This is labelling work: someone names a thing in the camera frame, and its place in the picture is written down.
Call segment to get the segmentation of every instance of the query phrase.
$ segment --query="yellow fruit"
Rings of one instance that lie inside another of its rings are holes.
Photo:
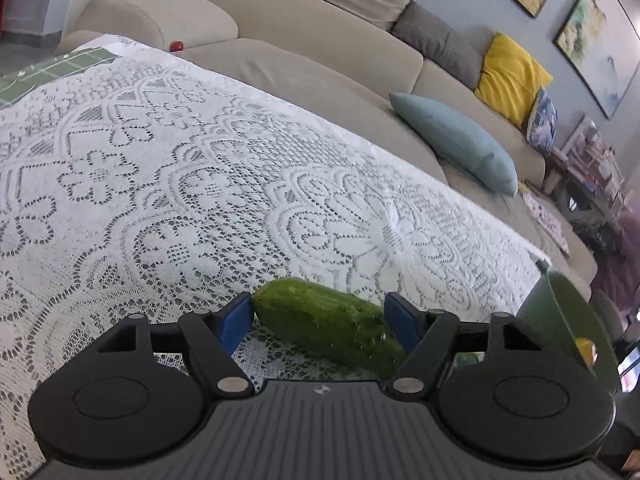
[[[589,368],[591,368],[598,358],[598,349],[596,348],[595,343],[591,339],[577,337],[575,339],[575,344],[578,347],[584,362]]]

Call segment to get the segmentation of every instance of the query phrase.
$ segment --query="silver screw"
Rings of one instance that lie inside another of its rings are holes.
[[[415,377],[400,377],[393,383],[393,388],[401,394],[419,394],[424,390],[424,383]]]
[[[225,377],[218,381],[218,388],[228,394],[239,394],[248,387],[248,381],[242,377]]]

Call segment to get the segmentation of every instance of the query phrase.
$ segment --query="white lace tablecloth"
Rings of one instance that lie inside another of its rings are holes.
[[[169,54],[110,48],[123,57],[0,112],[0,478],[42,461],[37,384],[127,314],[168,322],[293,275],[486,320],[539,278],[543,254],[384,150]],[[260,327],[234,357],[258,384],[361,376]]]

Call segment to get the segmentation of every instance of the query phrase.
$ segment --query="couch backrest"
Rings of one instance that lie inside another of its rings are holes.
[[[376,94],[410,92],[420,53],[322,0],[209,0],[236,20],[240,38],[271,43],[344,74]]]
[[[545,177],[545,159],[527,144],[513,124],[486,106],[460,81],[434,62],[424,60],[413,94],[434,99],[465,114],[488,131],[513,159],[519,180],[541,187]]]

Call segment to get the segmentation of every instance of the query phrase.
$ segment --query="yellow pillow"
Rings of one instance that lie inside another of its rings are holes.
[[[476,97],[522,129],[540,87],[553,80],[529,52],[498,32],[484,56]]]

